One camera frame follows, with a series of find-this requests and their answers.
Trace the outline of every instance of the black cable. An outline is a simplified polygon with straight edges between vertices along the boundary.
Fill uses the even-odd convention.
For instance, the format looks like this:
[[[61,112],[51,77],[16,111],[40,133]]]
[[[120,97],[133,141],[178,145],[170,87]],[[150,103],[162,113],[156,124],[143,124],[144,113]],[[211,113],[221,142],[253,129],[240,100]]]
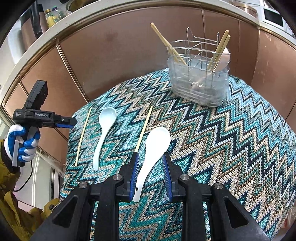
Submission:
[[[22,190],[22,188],[27,184],[27,182],[28,182],[28,181],[30,180],[30,178],[32,177],[32,174],[33,174],[33,163],[32,163],[32,161],[31,161],[31,174],[30,174],[29,178],[25,181],[24,185],[22,185],[20,189],[18,189],[18,190],[13,190],[13,192],[18,192],[18,191]],[[3,186],[2,186],[1,184],[0,184],[0,186],[2,187],[2,188],[0,188],[0,190],[10,191],[10,190],[7,190],[7,189],[3,188]]]

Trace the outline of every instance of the bottle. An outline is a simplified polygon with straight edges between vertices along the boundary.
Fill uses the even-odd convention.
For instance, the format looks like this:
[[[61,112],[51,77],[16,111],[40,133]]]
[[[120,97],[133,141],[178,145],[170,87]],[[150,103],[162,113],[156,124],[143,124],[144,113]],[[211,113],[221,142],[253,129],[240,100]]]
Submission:
[[[61,9],[59,9],[57,6],[54,6],[52,8],[52,12],[58,21],[60,21],[61,19],[63,19],[65,17],[64,12]]]
[[[55,18],[53,16],[52,12],[50,11],[50,9],[47,9],[45,11],[45,18],[46,18],[48,27],[51,27],[56,23],[56,21],[54,20]]]

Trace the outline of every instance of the utensil holder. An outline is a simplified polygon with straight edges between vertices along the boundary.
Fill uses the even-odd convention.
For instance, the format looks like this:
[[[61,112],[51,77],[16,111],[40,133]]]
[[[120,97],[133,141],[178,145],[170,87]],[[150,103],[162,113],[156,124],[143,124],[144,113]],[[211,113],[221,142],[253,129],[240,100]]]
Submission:
[[[217,63],[211,60],[214,54],[211,49],[216,49],[219,44],[219,33],[217,41],[198,38],[192,35],[194,40],[189,40],[187,29],[187,40],[177,40],[172,42],[172,46],[178,51],[186,65],[173,55],[172,50],[168,49],[168,67],[172,91],[177,96],[196,102],[200,105],[216,107],[223,103],[227,96],[229,87],[228,72],[229,62],[220,58],[219,65],[225,66],[221,71],[207,70],[208,65],[216,66]]]

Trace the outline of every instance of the metal screw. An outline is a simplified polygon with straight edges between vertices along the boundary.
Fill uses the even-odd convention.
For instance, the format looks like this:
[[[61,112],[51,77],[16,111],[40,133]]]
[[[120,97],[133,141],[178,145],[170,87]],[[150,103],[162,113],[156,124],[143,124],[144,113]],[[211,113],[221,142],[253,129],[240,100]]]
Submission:
[[[223,188],[223,184],[222,183],[215,183],[214,187],[217,189],[222,189]]]
[[[113,179],[115,180],[115,181],[118,181],[118,180],[120,180],[122,178],[122,176],[120,175],[120,174],[115,174],[114,176],[113,176]]]
[[[81,183],[78,184],[78,186],[80,188],[86,188],[87,187],[87,182],[81,182]]]
[[[187,174],[182,174],[180,175],[180,178],[184,181],[188,180],[189,179],[189,176]]]

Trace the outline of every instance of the zigzag patterned cloth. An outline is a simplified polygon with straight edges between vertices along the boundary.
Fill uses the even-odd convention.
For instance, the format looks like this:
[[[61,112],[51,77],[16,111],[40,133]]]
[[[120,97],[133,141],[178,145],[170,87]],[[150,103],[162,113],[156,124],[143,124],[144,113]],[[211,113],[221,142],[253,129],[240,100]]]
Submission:
[[[148,133],[157,126],[167,128],[172,161],[201,183],[223,183],[273,238],[295,200],[295,134],[266,100],[232,76],[228,100],[217,108],[176,97],[171,92],[168,69],[125,81],[82,107],[74,114],[78,124],[70,131],[61,199],[78,183],[102,182],[129,162],[150,106],[151,119],[139,149],[141,165]],[[98,117],[106,107],[116,109],[117,120],[104,142],[96,172],[92,158],[102,132]],[[121,240],[181,237],[182,205],[168,202],[161,161],[150,172],[140,202],[120,203],[119,209]],[[210,239],[206,206],[204,209]]]

